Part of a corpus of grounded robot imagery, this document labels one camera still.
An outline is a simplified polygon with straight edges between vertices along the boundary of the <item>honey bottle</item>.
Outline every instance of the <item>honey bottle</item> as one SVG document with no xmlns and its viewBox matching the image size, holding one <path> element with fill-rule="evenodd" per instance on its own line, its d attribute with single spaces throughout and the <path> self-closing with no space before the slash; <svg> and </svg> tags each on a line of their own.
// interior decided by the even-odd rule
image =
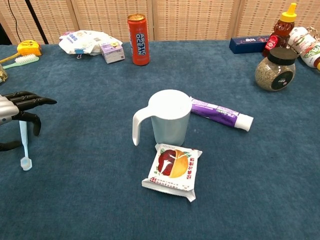
<svg viewBox="0 0 320 240">
<path fill-rule="evenodd" d="M 267 57 L 269 51 L 275 47 L 285 48 L 287 46 L 290 32 L 295 27 L 295 20 L 297 17 L 297 14 L 295 13 L 296 6 L 296 3 L 291 3 L 288 11 L 281 14 L 280 19 L 273 28 L 274 32 L 270 35 L 262 52 L 264 57 Z"/>
</svg>

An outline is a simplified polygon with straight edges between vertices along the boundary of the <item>toothpaste tube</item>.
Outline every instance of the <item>toothpaste tube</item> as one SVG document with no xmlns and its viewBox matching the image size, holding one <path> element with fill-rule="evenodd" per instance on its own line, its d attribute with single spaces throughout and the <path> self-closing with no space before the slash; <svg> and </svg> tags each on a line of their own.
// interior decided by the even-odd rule
<svg viewBox="0 0 320 240">
<path fill-rule="evenodd" d="M 223 106 L 214 105 L 204 101 L 194 99 L 192 97 L 191 112 L 215 122 L 233 127 L 243 129 L 249 132 L 253 117 L 241 114 L 237 111 L 225 108 Z"/>
</svg>

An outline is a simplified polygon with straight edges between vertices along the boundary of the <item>dark blue package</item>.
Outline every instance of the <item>dark blue package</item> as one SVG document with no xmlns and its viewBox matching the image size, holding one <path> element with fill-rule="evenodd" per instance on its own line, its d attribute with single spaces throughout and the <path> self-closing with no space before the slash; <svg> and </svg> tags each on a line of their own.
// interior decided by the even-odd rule
<svg viewBox="0 0 320 240">
<path fill-rule="evenodd" d="M 269 35 L 232 37 L 229 48 L 234 54 L 262 53 Z"/>
</svg>

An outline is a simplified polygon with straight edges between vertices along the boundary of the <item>toothbrush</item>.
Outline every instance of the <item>toothbrush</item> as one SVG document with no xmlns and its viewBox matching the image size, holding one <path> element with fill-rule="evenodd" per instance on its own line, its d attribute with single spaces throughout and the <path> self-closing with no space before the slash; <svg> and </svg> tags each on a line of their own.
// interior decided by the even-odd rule
<svg viewBox="0 0 320 240">
<path fill-rule="evenodd" d="M 29 158 L 28 153 L 28 128 L 26 121 L 19 121 L 20 125 L 20 133 L 21 133 L 21 140 L 24 148 L 24 157 L 21 158 L 20 164 L 24 171 L 29 171 L 32 168 L 32 161 Z"/>
<path fill-rule="evenodd" d="M 25 64 L 30 64 L 39 60 L 39 57 L 34 54 L 29 54 L 26 56 L 21 56 L 15 59 L 15 63 L 3 66 L 3 69 L 9 69 L 13 67 L 19 67 Z"/>
</svg>

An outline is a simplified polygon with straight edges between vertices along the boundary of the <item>jar label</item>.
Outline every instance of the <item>jar label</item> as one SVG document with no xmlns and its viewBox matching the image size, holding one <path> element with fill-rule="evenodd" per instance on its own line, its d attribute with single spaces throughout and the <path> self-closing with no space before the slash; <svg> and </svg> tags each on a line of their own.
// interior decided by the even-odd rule
<svg viewBox="0 0 320 240">
<path fill-rule="evenodd" d="M 278 43 L 278 37 L 275 35 L 272 35 L 269 38 L 268 42 L 266 43 L 265 48 L 268 50 L 271 50 L 276 47 L 277 43 Z"/>
<path fill-rule="evenodd" d="M 316 40 L 308 34 L 307 36 L 303 36 L 302 38 L 295 41 L 293 48 L 298 53 L 301 53 L 304 50 L 306 50 L 308 47 L 310 47 L 315 41 Z"/>
<path fill-rule="evenodd" d="M 311 58 L 314 55 L 318 55 L 318 54 L 320 54 L 320 44 L 316 44 L 315 46 L 307 49 L 306 54 L 303 55 L 303 58 L 304 59 Z"/>
<path fill-rule="evenodd" d="M 292 71 L 285 71 L 279 74 L 272 82 L 271 88 L 273 90 L 279 90 L 286 87 L 292 78 L 294 77 L 294 73 Z"/>
</svg>

